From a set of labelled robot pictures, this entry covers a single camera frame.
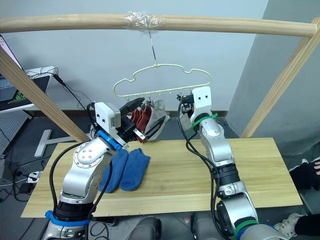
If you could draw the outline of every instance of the wooden rod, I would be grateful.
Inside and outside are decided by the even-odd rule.
[[[48,118],[77,142],[90,140],[89,137],[26,75],[26,73],[18,67],[2,47],[0,47],[0,73],[45,115],[47,115]]]
[[[302,38],[297,45],[295,51],[291,55],[289,61],[284,69],[274,82],[273,86],[265,96],[263,102],[254,113],[250,122],[244,129],[241,137],[249,138],[257,130],[259,125],[268,115],[272,107],[276,104],[278,99],[290,85],[292,80],[296,77],[300,69],[303,67],[313,50],[320,42],[320,17],[315,17],[312,21],[313,24],[318,26],[317,33],[311,38]]]
[[[72,30],[128,29],[128,14],[67,14],[0,19],[1,33]],[[235,17],[155,15],[160,19],[157,30],[273,34],[312,37],[317,25],[312,23]]]

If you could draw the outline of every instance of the white wall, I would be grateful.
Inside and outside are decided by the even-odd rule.
[[[126,13],[261,18],[268,0],[109,1],[109,0],[1,0],[5,17],[54,14]],[[112,86],[130,78],[140,68],[154,64],[147,34],[130,30],[59,30],[3,34],[24,69],[56,66],[73,89],[94,101],[120,107],[126,101],[113,94]],[[253,44],[254,34],[160,31],[152,35],[158,63],[201,68],[213,76],[212,109],[228,110]],[[123,93],[152,91],[204,83],[201,74],[188,76],[171,68],[140,75],[124,83]],[[152,89],[147,83],[152,82]],[[57,82],[48,87],[49,97],[65,110],[77,109],[76,101]],[[177,110],[177,100],[165,93],[166,110]]]
[[[270,0],[264,19],[310,23],[319,0]],[[301,37],[258,35],[234,94],[227,121],[241,135],[281,73]],[[281,154],[295,155],[320,141],[320,45],[257,128],[253,137],[272,137]]]

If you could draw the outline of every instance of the wooden table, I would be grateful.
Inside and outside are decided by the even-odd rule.
[[[301,199],[272,138],[228,139],[239,171],[256,208],[301,205]],[[205,154],[200,140],[192,141]],[[53,209],[49,188],[52,162],[74,143],[59,143],[36,185],[23,213],[24,218],[43,218]],[[141,186],[135,191],[117,189],[104,194],[94,215],[126,216],[210,209],[210,174],[184,140],[141,144],[130,142],[129,151],[142,148],[151,157]],[[63,179],[72,165],[73,150],[63,156],[54,172],[59,199]]]

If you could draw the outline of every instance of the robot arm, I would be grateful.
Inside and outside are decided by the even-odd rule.
[[[102,174],[112,157],[118,149],[127,148],[129,141],[147,138],[126,116],[143,100],[137,98],[120,109],[109,103],[94,104],[98,137],[75,149],[72,166],[63,180],[59,203],[53,211],[46,213],[50,222],[43,240],[81,239],[84,236]]]
[[[245,183],[240,180],[224,129],[211,117],[210,88],[195,88],[192,95],[178,99],[183,105],[182,112],[188,114],[193,129],[199,133],[211,163],[211,181],[212,184],[216,183],[217,196],[220,198],[216,209],[223,237],[228,239],[227,237],[235,236],[237,240],[285,240],[271,226],[258,224],[256,209]]]

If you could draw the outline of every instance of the white desk leg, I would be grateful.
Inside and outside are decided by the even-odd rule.
[[[54,139],[49,139],[51,135],[52,130],[47,129],[43,131],[42,137],[40,139],[40,142],[38,144],[38,147],[36,148],[34,156],[36,158],[42,157],[44,155],[45,149],[47,145],[50,144],[57,144],[57,143],[64,143],[64,142],[70,142],[74,141],[75,139],[72,136],[66,136],[66,137],[59,137]]]

